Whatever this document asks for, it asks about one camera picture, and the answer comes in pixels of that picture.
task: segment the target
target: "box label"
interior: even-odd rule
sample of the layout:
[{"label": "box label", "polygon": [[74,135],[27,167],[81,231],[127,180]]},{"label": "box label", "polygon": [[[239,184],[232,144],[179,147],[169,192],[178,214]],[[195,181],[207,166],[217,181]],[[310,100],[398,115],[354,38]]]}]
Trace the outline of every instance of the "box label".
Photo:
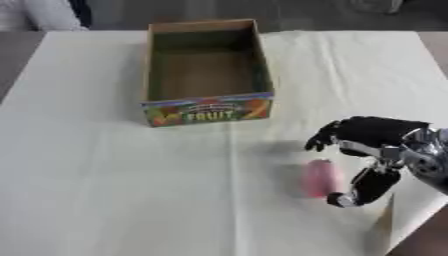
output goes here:
[{"label": "box label", "polygon": [[148,106],[146,114],[151,125],[158,127],[266,118],[270,107],[270,98],[205,99],[174,106]]}]

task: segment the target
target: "open box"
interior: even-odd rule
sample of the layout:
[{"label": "open box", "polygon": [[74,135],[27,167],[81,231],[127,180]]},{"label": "open box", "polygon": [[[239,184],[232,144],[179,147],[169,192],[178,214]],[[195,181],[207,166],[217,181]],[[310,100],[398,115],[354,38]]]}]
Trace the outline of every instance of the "open box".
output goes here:
[{"label": "open box", "polygon": [[151,126],[266,118],[273,86],[254,20],[150,25],[142,107]]}]

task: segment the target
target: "white table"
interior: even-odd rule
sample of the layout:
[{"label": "white table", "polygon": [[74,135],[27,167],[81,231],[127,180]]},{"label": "white table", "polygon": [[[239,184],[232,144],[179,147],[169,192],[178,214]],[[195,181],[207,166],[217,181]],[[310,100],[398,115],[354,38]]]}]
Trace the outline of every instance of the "white table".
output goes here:
[{"label": "white table", "polygon": [[[302,151],[333,119],[448,127],[433,111],[446,107],[446,79],[416,34],[267,35],[271,119],[161,129],[138,108],[145,39],[46,35],[0,108],[2,255],[360,256],[395,246],[446,203],[410,175],[391,214],[389,197],[342,210],[293,191],[296,171],[316,157],[334,160],[347,181],[365,165],[335,149]],[[409,107],[397,93],[434,102]]]}]

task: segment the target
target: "pink ball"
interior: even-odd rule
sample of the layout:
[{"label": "pink ball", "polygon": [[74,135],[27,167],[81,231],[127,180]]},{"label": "pink ball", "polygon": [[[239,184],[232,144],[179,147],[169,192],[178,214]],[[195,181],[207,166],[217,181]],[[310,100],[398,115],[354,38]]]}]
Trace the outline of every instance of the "pink ball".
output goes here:
[{"label": "pink ball", "polygon": [[305,166],[301,185],[312,198],[326,197],[336,192],[336,169],[330,160],[313,160]]}]

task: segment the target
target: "robotic hand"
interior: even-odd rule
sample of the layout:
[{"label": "robotic hand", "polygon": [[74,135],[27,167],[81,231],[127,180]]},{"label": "robotic hand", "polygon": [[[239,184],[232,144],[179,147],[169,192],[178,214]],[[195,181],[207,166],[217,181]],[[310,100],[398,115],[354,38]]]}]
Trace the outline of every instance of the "robotic hand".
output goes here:
[{"label": "robotic hand", "polygon": [[334,121],[307,142],[306,150],[322,151],[338,144],[346,155],[376,158],[351,184],[348,193],[331,193],[327,202],[338,207],[362,206],[384,195],[408,169],[423,182],[448,194],[448,129],[429,123],[380,117]]}]

